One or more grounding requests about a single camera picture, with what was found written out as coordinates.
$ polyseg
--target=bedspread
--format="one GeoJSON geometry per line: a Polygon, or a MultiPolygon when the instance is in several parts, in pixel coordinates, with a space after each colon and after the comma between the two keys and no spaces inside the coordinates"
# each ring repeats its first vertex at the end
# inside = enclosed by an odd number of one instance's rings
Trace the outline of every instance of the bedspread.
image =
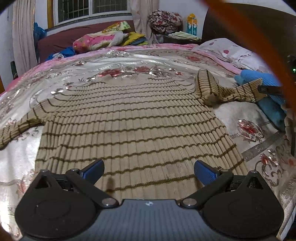
{"type": "MultiPolygon", "coordinates": [[[[193,83],[200,68],[209,70],[219,84],[234,87],[234,73],[214,60],[191,51],[194,45],[153,45],[106,48],[47,61],[34,67],[0,97],[0,128],[15,123],[38,102],[73,86],[89,85],[94,76],[114,78],[137,73],[158,77],[181,76],[193,83]]],[[[283,231],[295,205],[296,161],[290,145],[256,104],[229,102],[213,107],[226,125],[249,170],[265,178],[285,210],[283,231]]],[[[15,208],[34,177],[35,158],[43,126],[29,129],[0,150],[0,221],[14,239],[21,238],[14,221],[15,208]]]]}

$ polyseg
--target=metal screw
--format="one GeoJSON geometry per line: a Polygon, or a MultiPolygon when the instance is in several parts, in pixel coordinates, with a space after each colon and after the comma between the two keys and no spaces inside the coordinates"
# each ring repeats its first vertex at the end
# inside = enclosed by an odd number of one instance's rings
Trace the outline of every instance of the metal screw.
{"type": "Polygon", "coordinates": [[[102,200],[102,204],[107,207],[114,206],[116,202],[117,202],[116,199],[112,197],[108,197],[102,200]]]}
{"type": "Polygon", "coordinates": [[[188,207],[192,207],[197,204],[197,201],[193,198],[186,198],[183,200],[183,204],[188,207]]]}

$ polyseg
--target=beige curtain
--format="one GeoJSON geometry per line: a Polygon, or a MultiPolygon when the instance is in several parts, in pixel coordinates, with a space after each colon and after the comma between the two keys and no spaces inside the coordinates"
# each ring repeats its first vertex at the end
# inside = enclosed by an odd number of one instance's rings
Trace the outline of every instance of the beige curtain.
{"type": "Polygon", "coordinates": [[[16,0],[13,4],[12,43],[18,76],[38,64],[33,38],[35,2],[16,0]]]}
{"type": "Polygon", "coordinates": [[[150,44],[157,43],[156,37],[152,34],[149,27],[147,18],[150,13],[158,9],[159,0],[131,0],[130,5],[136,32],[146,34],[146,38],[150,44]]]}

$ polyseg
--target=beige ribbed sweater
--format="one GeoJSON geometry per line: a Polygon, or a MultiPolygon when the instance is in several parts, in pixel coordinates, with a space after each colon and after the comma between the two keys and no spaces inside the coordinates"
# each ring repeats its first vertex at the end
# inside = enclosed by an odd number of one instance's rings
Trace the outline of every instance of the beige ribbed sweater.
{"type": "Polygon", "coordinates": [[[44,124],[36,170],[65,173],[103,159],[96,186],[115,198],[181,199],[197,190],[193,165],[248,172],[225,126],[204,103],[255,102],[257,80],[236,89],[219,86],[201,69],[195,85],[182,79],[138,75],[75,87],[35,106],[0,130],[0,148],[44,124]]]}

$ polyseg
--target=orange strap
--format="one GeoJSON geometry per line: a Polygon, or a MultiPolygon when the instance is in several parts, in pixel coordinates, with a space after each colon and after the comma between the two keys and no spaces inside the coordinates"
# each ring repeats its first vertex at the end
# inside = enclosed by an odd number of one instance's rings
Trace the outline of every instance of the orange strap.
{"type": "Polygon", "coordinates": [[[296,86],[283,59],[258,28],[238,10],[220,0],[203,0],[225,26],[269,65],[282,83],[283,93],[296,112],[296,86]]]}

